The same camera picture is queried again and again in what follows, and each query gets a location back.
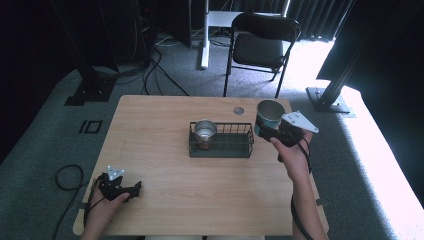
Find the dark curtain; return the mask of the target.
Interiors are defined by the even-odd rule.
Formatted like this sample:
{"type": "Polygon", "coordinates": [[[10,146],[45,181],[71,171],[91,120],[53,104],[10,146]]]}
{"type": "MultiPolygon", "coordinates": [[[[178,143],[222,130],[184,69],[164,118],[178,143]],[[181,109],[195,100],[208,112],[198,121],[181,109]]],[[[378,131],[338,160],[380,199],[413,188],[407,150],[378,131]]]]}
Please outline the dark curtain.
{"type": "Polygon", "coordinates": [[[345,84],[362,94],[424,205],[424,0],[327,0],[348,8],[339,36],[364,36],[358,67],[345,84]]]}

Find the person's left hand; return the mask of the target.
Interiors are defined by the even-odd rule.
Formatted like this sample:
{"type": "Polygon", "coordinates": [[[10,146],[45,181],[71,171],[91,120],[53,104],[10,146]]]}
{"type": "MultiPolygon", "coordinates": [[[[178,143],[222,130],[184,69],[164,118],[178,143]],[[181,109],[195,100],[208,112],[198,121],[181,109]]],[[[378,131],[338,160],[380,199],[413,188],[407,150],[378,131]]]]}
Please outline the person's left hand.
{"type": "Polygon", "coordinates": [[[128,197],[128,193],[122,193],[114,200],[108,200],[103,196],[100,189],[96,187],[90,200],[85,231],[98,230],[102,232],[128,197]]]}

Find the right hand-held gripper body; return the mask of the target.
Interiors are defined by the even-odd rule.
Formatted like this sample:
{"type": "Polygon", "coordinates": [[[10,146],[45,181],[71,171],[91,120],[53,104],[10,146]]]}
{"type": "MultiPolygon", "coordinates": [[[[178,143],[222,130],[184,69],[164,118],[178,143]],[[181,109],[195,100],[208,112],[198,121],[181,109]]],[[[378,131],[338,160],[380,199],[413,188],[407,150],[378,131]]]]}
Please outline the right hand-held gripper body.
{"type": "Polygon", "coordinates": [[[279,126],[280,141],[287,147],[292,147],[303,138],[303,131],[318,133],[319,128],[308,120],[300,111],[285,113],[279,126]]]}

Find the black cabinet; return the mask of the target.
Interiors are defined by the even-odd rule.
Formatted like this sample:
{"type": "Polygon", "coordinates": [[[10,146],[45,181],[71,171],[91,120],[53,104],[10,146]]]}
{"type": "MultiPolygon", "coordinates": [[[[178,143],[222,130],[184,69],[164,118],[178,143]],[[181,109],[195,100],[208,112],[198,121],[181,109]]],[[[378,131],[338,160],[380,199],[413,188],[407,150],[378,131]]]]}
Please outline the black cabinet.
{"type": "Polygon", "coordinates": [[[156,5],[158,26],[191,48],[191,0],[156,0],[156,5]]]}

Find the black metal stand with base plate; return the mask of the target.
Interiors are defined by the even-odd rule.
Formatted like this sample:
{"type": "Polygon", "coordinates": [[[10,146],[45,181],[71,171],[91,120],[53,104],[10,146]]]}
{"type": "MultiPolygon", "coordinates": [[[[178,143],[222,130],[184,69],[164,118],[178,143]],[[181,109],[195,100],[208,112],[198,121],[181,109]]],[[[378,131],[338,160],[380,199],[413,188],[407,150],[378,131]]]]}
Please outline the black metal stand with base plate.
{"type": "Polygon", "coordinates": [[[358,67],[366,41],[364,36],[339,36],[336,39],[318,74],[319,80],[329,80],[328,86],[306,88],[316,112],[350,112],[341,92],[358,67]]]}

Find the person's right hand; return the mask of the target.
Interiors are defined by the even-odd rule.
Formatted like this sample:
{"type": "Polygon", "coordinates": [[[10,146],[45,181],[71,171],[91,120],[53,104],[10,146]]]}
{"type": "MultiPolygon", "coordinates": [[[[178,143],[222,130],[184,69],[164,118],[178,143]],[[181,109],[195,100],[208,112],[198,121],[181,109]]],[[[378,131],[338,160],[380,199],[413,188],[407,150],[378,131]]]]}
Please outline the person's right hand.
{"type": "Polygon", "coordinates": [[[304,183],[309,180],[309,143],[312,137],[311,132],[305,131],[303,138],[292,147],[283,145],[276,138],[271,139],[271,144],[281,156],[287,174],[294,183],[304,183]]]}

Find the black wire basket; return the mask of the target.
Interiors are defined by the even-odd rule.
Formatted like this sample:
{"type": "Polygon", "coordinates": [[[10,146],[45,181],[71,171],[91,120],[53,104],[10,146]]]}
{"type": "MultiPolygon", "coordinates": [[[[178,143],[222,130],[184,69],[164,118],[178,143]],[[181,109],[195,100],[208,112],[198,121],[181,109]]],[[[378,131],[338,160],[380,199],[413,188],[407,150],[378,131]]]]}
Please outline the black wire basket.
{"type": "Polygon", "coordinates": [[[189,155],[196,158],[249,158],[254,144],[250,123],[215,122],[210,142],[197,139],[196,122],[190,123],[189,155]]]}

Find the black folding chair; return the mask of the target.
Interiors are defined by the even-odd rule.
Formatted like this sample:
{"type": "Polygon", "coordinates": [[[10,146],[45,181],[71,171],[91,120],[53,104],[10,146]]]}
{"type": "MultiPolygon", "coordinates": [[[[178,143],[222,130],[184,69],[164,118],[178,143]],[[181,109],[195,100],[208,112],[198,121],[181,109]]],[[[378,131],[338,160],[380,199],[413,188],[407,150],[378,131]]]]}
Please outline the black folding chair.
{"type": "Polygon", "coordinates": [[[238,69],[281,73],[275,97],[279,96],[291,50],[301,33],[300,24],[277,15],[241,13],[231,23],[223,96],[227,95],[229,76],[238,69]]]}

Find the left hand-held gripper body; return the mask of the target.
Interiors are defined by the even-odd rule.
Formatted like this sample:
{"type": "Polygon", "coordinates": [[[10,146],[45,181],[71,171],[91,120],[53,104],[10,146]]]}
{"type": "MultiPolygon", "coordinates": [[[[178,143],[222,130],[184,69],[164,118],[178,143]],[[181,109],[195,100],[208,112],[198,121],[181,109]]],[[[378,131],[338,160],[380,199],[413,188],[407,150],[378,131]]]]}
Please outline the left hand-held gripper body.
{"type": "Polygon", "coordinates": [[[108,200],[114,200],[122,193],[129,193],[128,188],[121,186],[124,169],[116,169],[108,165],[106,172],[100,176],[99,189],[103,196],[108,200]]]}

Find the black stand with square base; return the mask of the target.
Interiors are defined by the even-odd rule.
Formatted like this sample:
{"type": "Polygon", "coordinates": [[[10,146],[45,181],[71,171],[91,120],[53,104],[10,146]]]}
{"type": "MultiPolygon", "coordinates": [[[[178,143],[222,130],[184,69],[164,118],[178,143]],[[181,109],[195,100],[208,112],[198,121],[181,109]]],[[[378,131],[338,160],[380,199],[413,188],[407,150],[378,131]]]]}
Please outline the black stand with square base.
{"type": "Polygon", "coordinates": [[[49,0],[49,2],[61,26],[64,46],[81,77],[75,93],[67,98],[65,105],[83,106],[86,102],[108,102],[117,78],[104,76],[93,68],[65,6],[61,0],[49,0]]]}

